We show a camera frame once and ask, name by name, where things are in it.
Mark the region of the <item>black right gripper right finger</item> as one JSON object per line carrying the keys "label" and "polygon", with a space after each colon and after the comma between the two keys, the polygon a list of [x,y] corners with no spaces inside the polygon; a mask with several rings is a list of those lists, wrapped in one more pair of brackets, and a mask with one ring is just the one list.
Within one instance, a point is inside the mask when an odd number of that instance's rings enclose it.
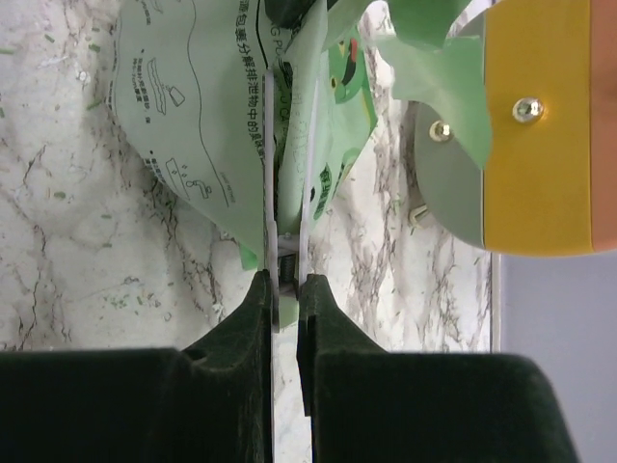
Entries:
{"label": "black right gripper right finger", "polygon": [[300,292],[297,362],[316,462],[575,462],[547,376],[492,353],[389,352],[337,305]]}

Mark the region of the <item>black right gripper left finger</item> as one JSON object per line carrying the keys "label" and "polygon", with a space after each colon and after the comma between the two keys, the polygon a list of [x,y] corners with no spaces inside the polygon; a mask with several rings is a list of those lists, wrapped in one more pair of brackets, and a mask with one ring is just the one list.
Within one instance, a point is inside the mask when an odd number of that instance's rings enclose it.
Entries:
{"label": "black right gripper left finger", "polygon": [[269,462],[273,294],[184,349],[5,352],[5,462]]}

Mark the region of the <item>grey plastic bag clip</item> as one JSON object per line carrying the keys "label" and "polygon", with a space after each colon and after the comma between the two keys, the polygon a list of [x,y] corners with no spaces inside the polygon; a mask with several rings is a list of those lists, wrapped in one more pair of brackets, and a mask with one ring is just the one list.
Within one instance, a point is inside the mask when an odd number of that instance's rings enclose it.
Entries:
{"label": "grey plastic bag clip", "polygon": [[287,157],[275,166],[275,77],[264,75],[264,266],[270,274],[273,306],[272,331],[297,319],[300,289],[309,273],[309,235],[311,230],[311,188],[317,128],[319,87],[314,87],[312,103],[294,103],[300,111],[292,117],[291,139],[286,142]]}

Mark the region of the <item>green cat litter bag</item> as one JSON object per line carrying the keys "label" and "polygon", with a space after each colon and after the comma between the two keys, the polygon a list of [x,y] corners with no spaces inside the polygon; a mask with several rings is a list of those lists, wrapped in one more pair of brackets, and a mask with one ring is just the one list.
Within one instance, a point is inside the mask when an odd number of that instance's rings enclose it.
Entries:
{"label": "green cat litter bag", "polygon": [[319,87],[311,230],[360,156],[386,132],[377,71],[394,99],[442,111],[483,168],[492,130],[477,57],[463,29],[471,1],[125,1],[113,28],[106,102],[128,143],[181,200],[264,269],[264,75],[275,77],[275,166],[294,103]]}

